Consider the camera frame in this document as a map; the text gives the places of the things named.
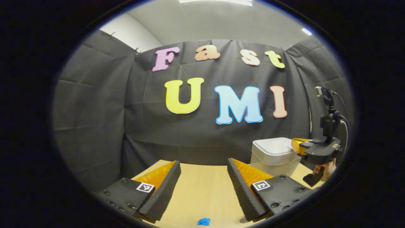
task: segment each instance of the white plastic container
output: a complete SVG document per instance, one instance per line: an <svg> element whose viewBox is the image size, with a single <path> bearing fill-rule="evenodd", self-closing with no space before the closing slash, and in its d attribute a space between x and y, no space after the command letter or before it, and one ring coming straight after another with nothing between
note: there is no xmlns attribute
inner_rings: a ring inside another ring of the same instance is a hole
<svg viewBox="0 0 405 228"><path fill-rule="evenodd" d="M291 176L300 159L291 146L291 139L262 139L253 141L250 165L272 176Z"/></svg>

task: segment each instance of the yellow letter u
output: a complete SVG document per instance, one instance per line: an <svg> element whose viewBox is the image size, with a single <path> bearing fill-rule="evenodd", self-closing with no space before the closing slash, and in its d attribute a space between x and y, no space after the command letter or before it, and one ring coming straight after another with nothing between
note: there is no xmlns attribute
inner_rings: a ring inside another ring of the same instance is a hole
<svg viewBox="0 0 405 228"><path fill-rule="evenodd" d="M200 106L201 100L201 84L203 78L190 78L187 83L191 85L191 99L187 104L179 102L179 90L183 84L181 80L168 81L164 84L166 90L166 107L169 111L177 114L186 114L196 110Z"/></svg>

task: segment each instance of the human hand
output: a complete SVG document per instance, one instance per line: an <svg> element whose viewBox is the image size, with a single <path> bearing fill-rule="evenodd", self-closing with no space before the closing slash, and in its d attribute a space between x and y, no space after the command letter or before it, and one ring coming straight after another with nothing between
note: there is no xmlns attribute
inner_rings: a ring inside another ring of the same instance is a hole
<svg viewBox="0 0 405 228"><path fill-rule="evenodd" d="M330 177L330 175L334 172L334 170L336 169L336 158L333 159L333 161L330 161L326 164L316 165L315 169L312 172L312 175L319 173L319 171L321 170L322 167L325 167L325 170L324 170L324 175L321 177L321 181L326 181Z"/></svg>

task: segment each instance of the white wall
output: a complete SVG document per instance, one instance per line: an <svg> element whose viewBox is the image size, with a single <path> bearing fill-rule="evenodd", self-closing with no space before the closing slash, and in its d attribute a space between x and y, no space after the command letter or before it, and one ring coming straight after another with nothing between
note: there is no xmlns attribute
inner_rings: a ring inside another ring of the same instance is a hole
<svg viewBox="0 0 405 228"><path fill-rule="evenodd" d="M138 51L145 52L162 46L143 25L126 13L103 25L100 30L108 34L115 32L113 37L121 40L133 49L138 47Z"/></svg>

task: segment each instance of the black handle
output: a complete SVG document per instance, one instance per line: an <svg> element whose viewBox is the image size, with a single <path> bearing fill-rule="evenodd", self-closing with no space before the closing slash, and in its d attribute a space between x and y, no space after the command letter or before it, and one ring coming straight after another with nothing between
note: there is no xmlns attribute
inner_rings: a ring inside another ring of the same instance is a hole
<svg viewBox="0 0 405 228"><path fill-rule="evenodd" d="M312 173L306 175L303 180L305 181L305 183L307 183L309 186L314 186L316 185L316 183L318 183L322 176L324 175L324 170L325 167L322 166L321 170L319 170L319 173L312 175Z"/></svg>

